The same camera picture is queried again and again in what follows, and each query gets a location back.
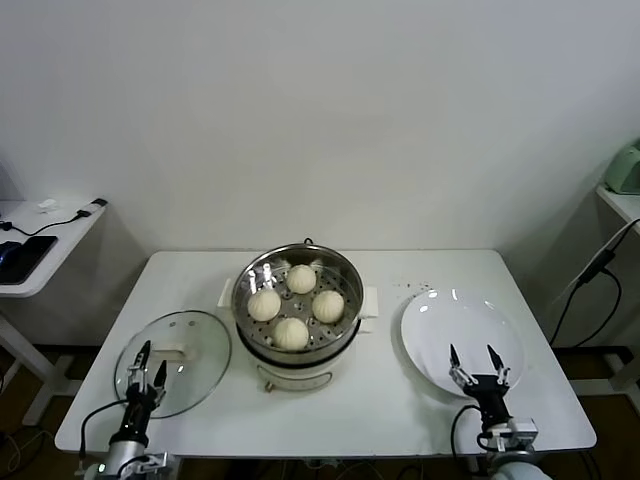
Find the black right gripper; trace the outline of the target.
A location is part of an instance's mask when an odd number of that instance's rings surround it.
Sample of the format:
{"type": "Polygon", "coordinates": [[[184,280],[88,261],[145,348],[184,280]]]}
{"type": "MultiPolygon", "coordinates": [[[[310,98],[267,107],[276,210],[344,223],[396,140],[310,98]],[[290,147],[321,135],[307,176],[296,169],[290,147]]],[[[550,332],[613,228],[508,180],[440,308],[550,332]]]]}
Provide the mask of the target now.
{"type": "Polygon", "coordinates": [[[507,423],[511,419],[504,401],[510,387],[508,379],[510,368],[505,366],[502,357],[490,344],[487,345],[487,350],[495,375],[471,376],[462,368],[457,350],[453,344],[450,344],[449,376],[459,388],[462,388],[464,394],[478,403],[482,425],[495,426],[507,423]]]}

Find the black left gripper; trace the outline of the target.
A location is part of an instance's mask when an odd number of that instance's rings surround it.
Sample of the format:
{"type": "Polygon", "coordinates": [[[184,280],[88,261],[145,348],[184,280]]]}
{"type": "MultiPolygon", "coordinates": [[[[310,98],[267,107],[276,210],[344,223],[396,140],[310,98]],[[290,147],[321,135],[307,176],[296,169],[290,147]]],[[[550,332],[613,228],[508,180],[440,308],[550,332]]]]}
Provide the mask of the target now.
{"type": "Polygon", "coordinates": [[[165,395],[167,361],[162,360],[153,379],[147,384],[147,363],[151,352],[151,341],[147,340],[127,369],[127,390],[124,416],[119,427],[119,440],[148,443],[147,427],[152,412],[165,395]]]}

